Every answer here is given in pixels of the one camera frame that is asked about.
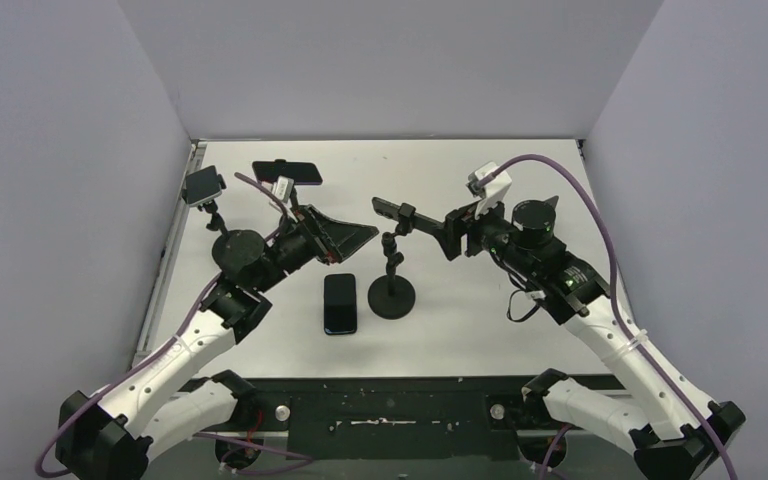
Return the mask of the black smartphone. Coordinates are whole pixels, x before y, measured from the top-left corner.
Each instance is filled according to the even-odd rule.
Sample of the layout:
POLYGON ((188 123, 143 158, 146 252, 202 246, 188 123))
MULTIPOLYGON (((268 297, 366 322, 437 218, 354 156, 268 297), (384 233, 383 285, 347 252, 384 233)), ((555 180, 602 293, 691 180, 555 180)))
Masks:
POLYGON ((323 283, 323 329, 326 335, 357 331, 356 279, 351 273, 330 274, 323 283))
POLYGON ((414 230, 433 236, 437 240, 449 240, 450 234, 446 230, 444 222, 432 219, 417 212, 416 208, 408 203, 396 205, 380 197, 371 199, 374 212, 397 224, 396 232, 399 235, 407 235, 414 230))

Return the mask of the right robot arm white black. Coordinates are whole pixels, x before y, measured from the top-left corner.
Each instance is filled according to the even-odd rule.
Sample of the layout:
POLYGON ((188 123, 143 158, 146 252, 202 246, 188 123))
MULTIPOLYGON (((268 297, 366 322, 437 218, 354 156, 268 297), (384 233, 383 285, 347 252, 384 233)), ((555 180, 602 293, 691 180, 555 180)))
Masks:
POLYGON ((694 386, 622 312, 606 280, 555 235, 558 199, 526 200, 505 218, 503 204, 473 203, 426 230, 450 260, 490 254, 537 294, 537 307, 583 342, 633 401, 615 400, 549 369, 525 388, 522 412, 537 427, 571 424, 630 454, 648 479, 696 479, 746 421, 732 402, 694 386))

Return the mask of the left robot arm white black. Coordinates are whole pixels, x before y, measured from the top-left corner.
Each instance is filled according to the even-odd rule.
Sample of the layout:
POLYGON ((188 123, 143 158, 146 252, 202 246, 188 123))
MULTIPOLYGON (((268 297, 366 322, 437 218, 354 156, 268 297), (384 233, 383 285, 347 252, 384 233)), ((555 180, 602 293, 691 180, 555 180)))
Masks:
POLYGON ((258 327, 272 307, 265 292, 312 260, 344 262, 378 233, 312 205, 293 208, 271 240, 254 230, 222 233, 212 247, 220 271, 178 330, 122 379, 64 401, 56 459, 79 479, 139 479, 153 460, 208 427, 250 425, 257 404, 247 381, 230 370, 197 373, 258 327))

